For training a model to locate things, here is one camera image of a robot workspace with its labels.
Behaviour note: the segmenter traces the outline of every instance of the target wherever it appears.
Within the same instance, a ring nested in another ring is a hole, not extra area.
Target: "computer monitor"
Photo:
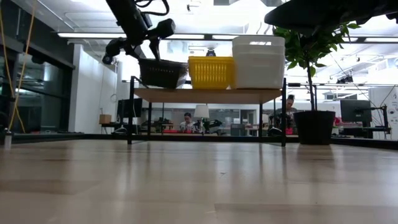
[[[344,122],[362,122],[369,124],[372,121],[372,113],[370,107],[371,102],[368,100],[341,100],[341,120]]]
[[[142,110],[142,98],[134,99],[134,109],[133,113],[136,112],[132,117],[139,118],[141,117],[141,110]],[[128,118],[129,117],[129,104],[130,100],[119,100],[118,101],[118,115],[121,118]]]

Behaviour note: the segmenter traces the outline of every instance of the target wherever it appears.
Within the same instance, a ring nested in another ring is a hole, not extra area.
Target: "person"
[[[195,126],[193,125],[194,122],[192,121],[192,115],[191,113],[185,113],[184,114],[184,120],[183,122],[181,122],[180,124],[180,129],[181,131],[194,131]]]
[[[297,112],[297,109],[293,107],[294,95],[289,95],[286,99],[286,115],[290,116],[291,127],[293,128],[293,134],[297,134],[297,128],[294,123],[293,114]],[[278,116],[282,113],[282,108],[275,110],[275,115]]]

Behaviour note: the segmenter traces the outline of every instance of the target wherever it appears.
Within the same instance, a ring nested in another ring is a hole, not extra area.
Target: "table lamp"
[[[197,105],[195,108],[195,118],[200,118],[200,129],[203,130],[203,118],[210,118],[209,107],[207,105]]]

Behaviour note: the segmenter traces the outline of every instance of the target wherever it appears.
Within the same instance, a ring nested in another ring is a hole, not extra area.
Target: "cardboard box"
[[[99,116],[99,124],[109,124],[112,121],[112,115],[101,114]]]

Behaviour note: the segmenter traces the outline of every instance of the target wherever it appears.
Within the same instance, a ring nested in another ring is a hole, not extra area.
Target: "white plastic container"
[[[249,35],[233,40],[236,88],[279,89],[285,71],[285,39]]]

